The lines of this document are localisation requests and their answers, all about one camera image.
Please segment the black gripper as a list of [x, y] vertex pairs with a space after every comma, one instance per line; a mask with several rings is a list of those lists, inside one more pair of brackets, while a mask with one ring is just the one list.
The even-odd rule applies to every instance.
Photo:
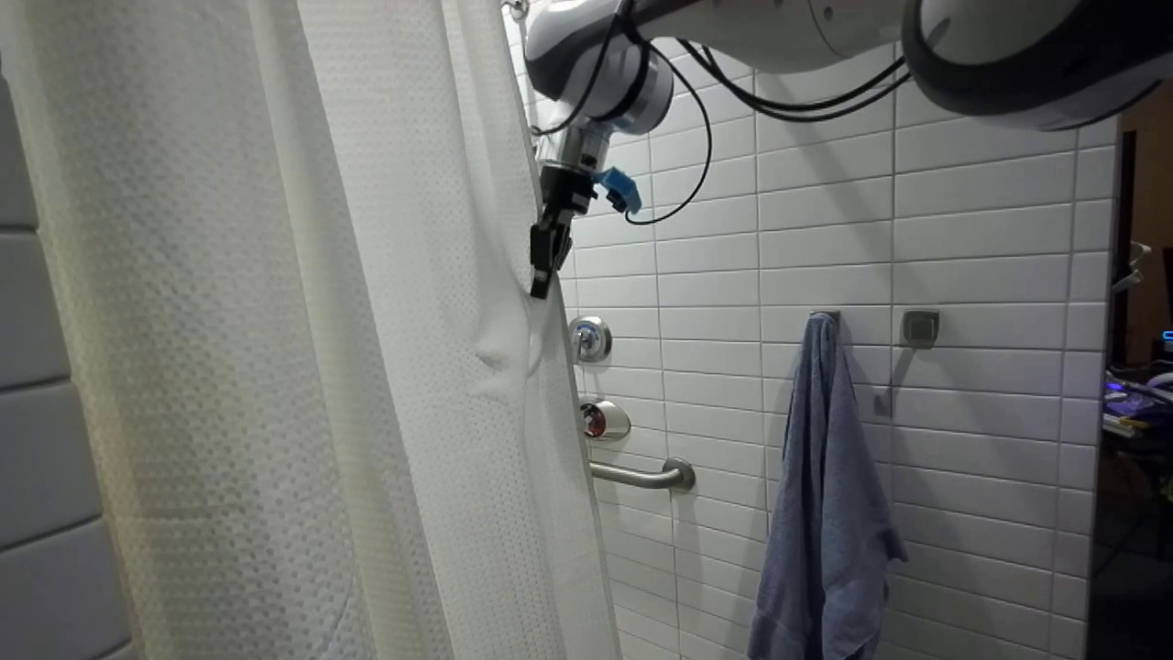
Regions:
[[540, 171], [544, 188], [544, 214], [529, 235], [529, 262], [533, 262], [533, 296], [545, 301], [550, 276], [558, 276], [571, 253], [571, 220], [584, 218], [595, 201], [595, 177], [577, 169], [545, 164]]

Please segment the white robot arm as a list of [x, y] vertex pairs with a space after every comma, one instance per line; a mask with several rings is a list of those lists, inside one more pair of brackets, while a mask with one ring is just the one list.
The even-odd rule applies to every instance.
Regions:
[[[855, 114], [913, 80], [936, 108], [1067, 132], [1097, 124], [1170, 76], [1173, 0], [544, 0], [525, 16], [529, 84], [567, 103], [563, 150], [544, 169], [533, 224], [533, 292], [545, 296], [571, 248], [571, 220], [595, 188], [641, 224], [632, 180], [602, 164], [611, 132], [654, 132], [680, 73], [658, 50], [679, 42], [751, 109], [812, 124]], [[812, 103], [733, 84], [715, 50], [762, 73], [806, 73], [899, 45], [859, 87]]]

